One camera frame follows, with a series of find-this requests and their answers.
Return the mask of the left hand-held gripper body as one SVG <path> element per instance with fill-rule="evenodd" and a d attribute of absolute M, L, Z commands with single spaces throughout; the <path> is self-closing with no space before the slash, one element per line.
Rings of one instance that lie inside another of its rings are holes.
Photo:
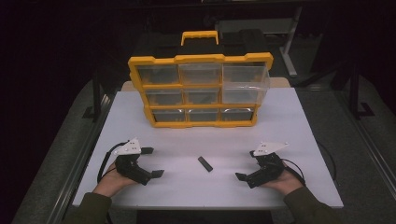
<path fill-rule="evenodd" d="M 116 156 L 115 165 L 119 174 L 146 186 L 152 177 L 151 172 L 138 165 L 138 159 L 142 155 L 141 148 L 138 139 L 133 138 L 120 143 L 113 150 L 113 154 Z"/>

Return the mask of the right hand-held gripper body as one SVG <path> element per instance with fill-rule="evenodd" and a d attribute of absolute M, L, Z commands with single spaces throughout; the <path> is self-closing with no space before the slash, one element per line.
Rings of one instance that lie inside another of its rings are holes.
<path fill-rule="evenodd" d="M 251 189 L 259 187 L 269 181 L 277 179 L 284 170 L 279 150 L 288 147 L 288 143 L 261 142 L 254 150 L 260 169 L 247 175 L 247 184 Z"/>

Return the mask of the small black stick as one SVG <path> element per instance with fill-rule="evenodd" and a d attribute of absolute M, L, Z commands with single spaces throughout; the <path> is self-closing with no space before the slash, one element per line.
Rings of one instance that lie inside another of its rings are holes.
<path fill-rule="evenodd" d="M 200 162 L 209 173 L 213 171 L 213 167 L 202 156 L 198 158 L 198 162 Z"/>

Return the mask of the large clear drawer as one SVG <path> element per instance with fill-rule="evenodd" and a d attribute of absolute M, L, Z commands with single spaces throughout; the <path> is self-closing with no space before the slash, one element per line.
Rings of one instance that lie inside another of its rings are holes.
<path fill-rule="evenodd" d="M 230 63 L 222 68 L 224 104 L 260 105 L 270 89 L 266 63 Z"/>

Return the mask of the person's right hand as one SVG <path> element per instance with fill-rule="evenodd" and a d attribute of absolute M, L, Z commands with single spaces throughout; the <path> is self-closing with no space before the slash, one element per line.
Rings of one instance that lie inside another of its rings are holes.
<path fill-rule="evenodd" d="M 293 175 L 286 168 L 277 179 L 269 181 L 263 184 L 263 186 L 266 188 L 275 189 L 284 196 L 292 193 L 299 188 L 302 188 L 304 185 L 295 175 Z"/>

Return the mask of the person's left hand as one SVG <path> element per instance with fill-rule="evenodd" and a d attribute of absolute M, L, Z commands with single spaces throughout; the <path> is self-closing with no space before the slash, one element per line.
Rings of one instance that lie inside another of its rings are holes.
<path fill-rule="evenodd" d="M 119 174 L 115 163 L 112 163 L 92 192 L 111 198 L 122 189 L 134 184 L 135 181 Z"/>

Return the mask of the black metal stand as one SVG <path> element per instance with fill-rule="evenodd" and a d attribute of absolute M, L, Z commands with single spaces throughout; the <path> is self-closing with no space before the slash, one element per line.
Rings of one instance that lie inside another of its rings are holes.
<path fill-rule="evenodd" d="M 92 105 L 85 109 L 83 114 L 84 119 L 92 119 L 93 122 L 96 122 L 99 119 L 102 109 L 102 98 L 102 86 L 98 72 L 95 71 L 92 74 Z"/>
<path fill-rule="evenodd" d="M 356 63 L 351 65 L 349 80 L 349 111 L 356 120 L 361 117 L 372 117 L 375 113 L 372 108 L 364 102 L 359 101 L 360 71 Z"/>

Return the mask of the set of small clear drawers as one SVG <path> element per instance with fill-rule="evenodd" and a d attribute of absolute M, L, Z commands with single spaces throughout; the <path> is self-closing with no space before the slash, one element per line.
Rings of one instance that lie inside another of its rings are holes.
<path fill-rule="evenodd" d="M 260 105 L 224 104 L 224 63 L 137 65 L 131 80 L 154 127 L 251 126 Z"/>

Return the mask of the yellow organizer cabinet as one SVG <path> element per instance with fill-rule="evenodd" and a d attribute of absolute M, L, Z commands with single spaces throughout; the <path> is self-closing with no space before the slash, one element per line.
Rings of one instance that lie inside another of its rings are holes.
<path fill-rule="evenodd" d="M 128 61 L 137 65 L 183 63 L 266 63 L 268 73 L 274 57 L 259 30 L 219 34 L 216 31 L 184 32 L 180 35 L 142 35 Z"/>

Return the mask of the white metal stand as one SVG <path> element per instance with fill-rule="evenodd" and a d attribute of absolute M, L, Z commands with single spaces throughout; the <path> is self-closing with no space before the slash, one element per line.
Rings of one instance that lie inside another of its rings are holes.
<path fill-rule="evenodd" d="M 286 40 L 285 44 L 279 48 L 279 51 L 282 56 L 282 60 L 286 66 L 286 69 L 287 69 L 290 77 L 296 77 L 298 75 L 296 68 L 292 62 L 291 57 L 290 57 L 290 49 L 291 49 L 292 42 L 293 42 L 293 39 L 296 34 L 296 30 L 297 30 L 297 27 L 299 24 L 299 19 L 301 17 L 302 11 L 303 11 L 302 7 L 297 7 L 295 9 L 294 15 L 291 18 L 290 28 L 287 32 L 287 40 Z"/>

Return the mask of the metal rail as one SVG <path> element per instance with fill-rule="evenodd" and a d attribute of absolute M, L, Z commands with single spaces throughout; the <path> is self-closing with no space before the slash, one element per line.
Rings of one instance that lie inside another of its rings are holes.
<path fill-rule="evenodd" d="M 111 98 L 105 94 L 102 98 L 101 115 L 96 122 L 92 123 L 92 127 L 88 131 L 88 137 L 78 150 L 77 157 L 72 163 L 71 171 L 66 176 L 65 183 L 61 187 L 61 192 L 57 196 L 55 205 L 50 210 L 49 217 L 45 221 L 45 224 L 59 224 L 64 218 L 69 205 L 73 202 L 79 182 L 83 177 L 90 156 L 105 124 L 111 104 Z"/>
<path fill-rule="evenodd" d="M 341 92 L 336 92 L 334 95 L 343 110 L 345 111 L 348 119 L 357 130 L 361 141 L 367 149 L 369 157 L 375 165 L 375 168 L 377 169 L 384 183 L 389 189 L 389 193 L 391 194 L 392 198 L 396 201 L 396 174 L 394 174 L 393 171 L 389 168 L 389 165 L 385 161 L 385 158 L 379 151 L 379 147 L 375 144 L 372 136 L 362 124 L 361 116 L 355 115 L 349 108 L 348 100 L 345 95 Z"/>

